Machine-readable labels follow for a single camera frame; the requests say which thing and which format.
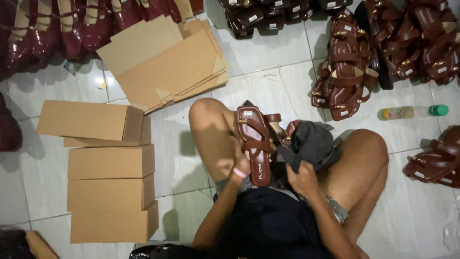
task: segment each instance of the sandal strap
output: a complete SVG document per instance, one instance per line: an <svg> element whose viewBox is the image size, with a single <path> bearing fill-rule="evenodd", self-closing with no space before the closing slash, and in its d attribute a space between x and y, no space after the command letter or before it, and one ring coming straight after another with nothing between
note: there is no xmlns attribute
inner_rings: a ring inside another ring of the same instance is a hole
<svg viewBox="0 0 460 259"><path fill-rule="evenodd" d="M243 151L251 150L251 149L260 149L264 150L269 154L274 154L273 148L271 148L269 141L262 141L262 140L249 140L243 143L243 147L241 148Z"/></svg>

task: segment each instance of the green bottle cap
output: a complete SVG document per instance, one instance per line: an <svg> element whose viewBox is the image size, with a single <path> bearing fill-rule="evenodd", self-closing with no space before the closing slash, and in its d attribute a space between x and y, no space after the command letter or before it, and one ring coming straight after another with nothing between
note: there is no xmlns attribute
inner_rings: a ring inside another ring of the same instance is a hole
<svg viewBox="0 0 460 259"><path fill-rule="evenodd" d="M444 116L449 113L449 107L444 104L430 106L430 114L433 116Z"/></svg>

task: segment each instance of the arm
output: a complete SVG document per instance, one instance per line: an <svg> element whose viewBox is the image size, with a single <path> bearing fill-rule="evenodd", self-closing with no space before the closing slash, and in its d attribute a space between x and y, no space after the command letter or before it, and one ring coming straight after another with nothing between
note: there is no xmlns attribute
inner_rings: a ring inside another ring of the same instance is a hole
<svg viewBox="0 0 460 259"><path fill-rule="evenodd" d="M241 152L239 141L234 137L232 137L232 140L235 143L235 167L241 172L249 174L249 160ZM213 247L222 226L233 211L243 179L243 177L235 174L233 171L230 172L229 181L225 185L224 190L198 228L192 242L192 247L202 250L210 250Z"/></svg>
<svg viewBox="0 0 460 259"><path fill-rule="evenodd" d="M319 188L313 166L302 161L299 173L295 174L287 165L287 173L292 188L308 200L315 213L321 240L329 252L339 259L360 258L358 251L334 216L325 193Z"/></svg>

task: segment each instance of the plastic bottle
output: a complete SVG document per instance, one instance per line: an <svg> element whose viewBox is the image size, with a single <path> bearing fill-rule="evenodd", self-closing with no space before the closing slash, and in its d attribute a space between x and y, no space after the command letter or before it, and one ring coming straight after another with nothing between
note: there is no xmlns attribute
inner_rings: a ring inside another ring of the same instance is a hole
<svg viewBox="0 0 460 259"><path fill-rule="evenodd" d="M449 112L449 107L444 104L433 106L404 106L380 110L383 120L411 119L428 116L444 116Z"/></svg>

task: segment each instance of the leg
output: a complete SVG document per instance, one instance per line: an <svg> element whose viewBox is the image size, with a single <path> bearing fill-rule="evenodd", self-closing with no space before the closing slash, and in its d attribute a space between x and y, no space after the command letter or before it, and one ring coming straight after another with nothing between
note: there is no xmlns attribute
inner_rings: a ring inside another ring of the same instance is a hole
<svg viewBox="0 0 460 259"><path fill-rule="evenodd" d="M216 99L203 98L190 107L189 122L193 141L214 181L228 178L234 163L236 114Z"/></svg>
<svg viewBox="0 0 460 259"><path fill-rule="evenodd" d="M319 176L319 183L348 211L343 227L356 244L385 187L388 153L383 138L366 129L355 130L340 149L342 158Z"/></svg>

